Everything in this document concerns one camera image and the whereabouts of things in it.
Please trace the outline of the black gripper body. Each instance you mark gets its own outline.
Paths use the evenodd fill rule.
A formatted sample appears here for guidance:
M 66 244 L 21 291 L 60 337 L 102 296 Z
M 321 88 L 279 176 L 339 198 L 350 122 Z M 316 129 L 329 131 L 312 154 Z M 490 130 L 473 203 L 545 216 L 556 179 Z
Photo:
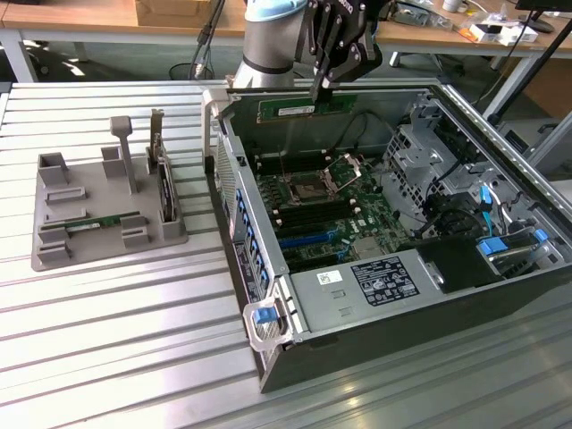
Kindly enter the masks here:
M 347 56 L 350 46 L 362 43 L 366 47 L 374 44 L 374 34 L 384 1 L 330 1 L 333 16 L 340 17 L 341 23 L 334 39 L 332 60 L 341 63 Z

